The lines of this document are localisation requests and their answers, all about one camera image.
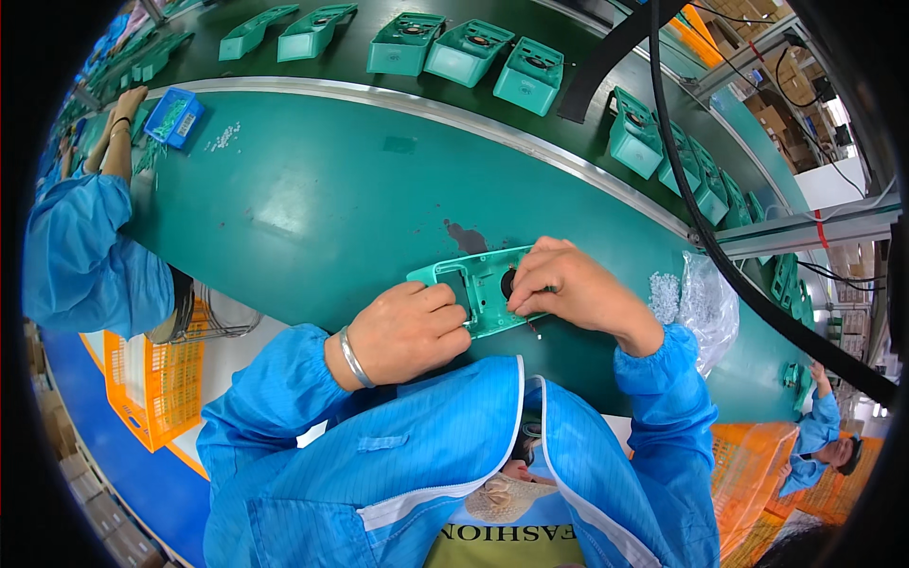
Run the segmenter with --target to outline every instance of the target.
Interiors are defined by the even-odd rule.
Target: blue anti-static jacket
[[[349,393],[325,367],[325,332],[281,332],[203,410],[206,564],[422,566],[449,516],[509,459],[522,411],[535,407],[587,566],[718,565],[717,411],[694,369],[694,336],[665,331],[650,357],[615,351],[615,379],[634,408],[630,462],[597,411],[526,378],[520,356],[400,389],[297,449],[295,437],[337,414]]]
[[[69,178],[39,192],[25,227],[23,313],[49,328],[127,339],[167,319],[170,267],[117,231],[132,212],[119,175]]]
[[[803,460],[801,454],[817,452],[840,437],[840,409],[836,405],[834,394],[827,393],[824,398],[817,398],[815,389],[811,396],[814,404],[811,412],[799,419],[798,438],[789,455],[789,464],[793,470],[786,477],[783,487],[780,487],[780,497],[814,487],[824,475],[827,464],[815,459]]]

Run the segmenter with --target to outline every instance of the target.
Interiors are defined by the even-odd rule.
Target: finger
[[[533,248],[530,249],[531,253],[536,253],[539,251],[557,251],[563,248],[567,248],[565,241],[562,239],[554,239],[551,236],[541,236],[536,239]]]
[[[384,294],[413,295],[425,288],[426,284],[423,284],[419,280],[408,280],[407,282],[401,282],[400,284],[392,286],[386,290]]]
[[[558,302],[559,296],[554,292],[534,292],[523,304],[515,308],[514,314],[520,315],[521,317],[526,317],[530,314],[538,314],[540,312],[554,314]]]
[[[451,361],[470,348],[470,332],[463,327],[439,337],[438,353],[440,361]]]
[[[420,301],[423,302],[423,307],[427,312],[433,312],[443,305],[455,303],[455,293],[448,284],[429,286],[418,293],[417,296],[420,298]]]
[[[514,273],[512,290],[517,288],[528,272],[536,270],[562,254],[563,252],[561,250],[527,253],[524,258],[521,259],[521,263],[517,266],[517,272]]]
[[[534,292],[539,292],[546,286],[553,286],[556,290],[562,288],[562,276],[558,272],[558,267],[552,264],[546,264],[532,270],[524,275],[520,281],[517,277],[512,284],[512,294],[508,298],[507,309],[513,312],[519,305],[527,301],[527,298]]]
[[[430,328],[436,337],[457,329],[467,320],[467,311],[459,304],[444,305],[429,315]]]

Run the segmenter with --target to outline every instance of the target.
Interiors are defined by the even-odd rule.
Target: red tape
[[[820,209],[814,210],[814,218],[815,219],[821,218]],[[823,245],[824,248],[830,248],[830,245],[827,244],[827,237],[824,236],[824,224],[821,223],[820,221],[817,222],[817,236],[821,239],[821,245]]]
[[[754,47],[754,42],[752,42],[752,41],[749,39],[749,40],[748,40],[748,44],[751,46],[751,50],[754,52],[754,54],[757,55],[757,58],[761,60],[761,63],[767,63],[767,62],[764,60],[764,57],[761,56],[761,53],[760,53],[759,51],[757,51],[757,47]]]

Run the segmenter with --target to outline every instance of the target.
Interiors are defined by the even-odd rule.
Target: white zipper
[[[391,523],[397,523],[410,514],[417,505],[432,501],[437,497],[464,497],[469,495],[504,467],[511,457],[514,442],[517,440],[517,434],[521,430],[521,417],[524,412],[524,358],[521,355],[517,355],[516,357],[518,368],[518,396],[517,412],[514,418],[514,431],[512,432],[511,443],[508,444],[508,452],[505,453],[495,469],[489,474],[472,482],[414,489],[413,491],[401,493],[400,495],[390,497],[379,503],[368,505],[362,509],[357,509],[356,512],[363,519],[363,526],[367,531],[373,531]]]
[[[654,556],[650,549],[640,541],[636,536],[628,532],[621,524],[613,521],[609,516],[597,509],[592,503],[586,501],[584,497],[574,492],[571,487],[562,481],[558,473],[555,472],[553,463],[549,460],[549,446],[546,442],[546,380],[540,376],[540,384],[543,386],[543,457],[546,460],[546,466],[555,479],[555,484],[559,488],[559,493],[569,502],[577,511],[578,516],[583,521],[594,526],[598,531],[603,533],[609,541],[615,545],[619,553],[634,568],[656,568],[661,566],[659,559]]]

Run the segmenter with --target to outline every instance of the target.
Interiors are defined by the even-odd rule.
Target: blue plastic bin
[[[186,99],[188,101],[183,112],[176,117],[174,127],[171,128],[171,131],[167,133],[166,136],[158,136],[153,131],[161,125],[161,122],[167,114],[167,109],[179,99]],[[195,100],[195,93],[171,87],[167,89],[165,95],[158,101],[158,105],[155,107],[155,110],[152,111],[152,115],[149,116],[148,120],[145,122],[145,128],[143,128],[143,130],[147,135],[162,144],[169,144],[174,148],[182,148],[183,144],[186,143],[186,138],[189,136],[190,131],[193,129],[193,125],[195,125],[195,122],[204,112],[205,107],[202,106],[202,103]]]

